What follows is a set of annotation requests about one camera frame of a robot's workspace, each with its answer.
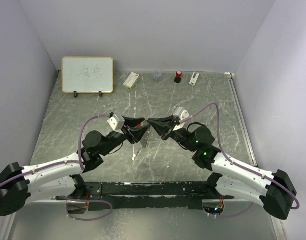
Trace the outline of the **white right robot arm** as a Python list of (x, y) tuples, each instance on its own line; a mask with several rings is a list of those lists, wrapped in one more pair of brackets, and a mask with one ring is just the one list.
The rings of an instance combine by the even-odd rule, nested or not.
[(271, 216), (286, 220), (294, 203), (296, 190), (288, 174), (282, 170), (262, 170), (226, 155), (214, 147), (214, 137), (201, 123), (192, 132), (173, 116), (150, 118), (147, 121), (162, 140), (172, 139), (180, 147), (193, 153), (193, 162), (218, 176), (205, 186), (211, 199), (219, 195), (232, 196), (255, 203)]

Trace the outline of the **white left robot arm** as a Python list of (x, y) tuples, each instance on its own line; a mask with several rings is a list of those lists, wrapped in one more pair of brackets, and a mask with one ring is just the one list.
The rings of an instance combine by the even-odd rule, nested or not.
[(86, 194), (82, 174), (95, 170), (103, 157), (118, 151), (124, 141), (139, 143), (150, 129), (144, 118), (106, 114), (112, 131), (104, 136), (93, 130), (78, 137), (78, 150), (47, 163), (20, 166), (11, 163), (0, 173), (0, 217), (11, 215), (25, 205), (50, 197), (79, 200)]

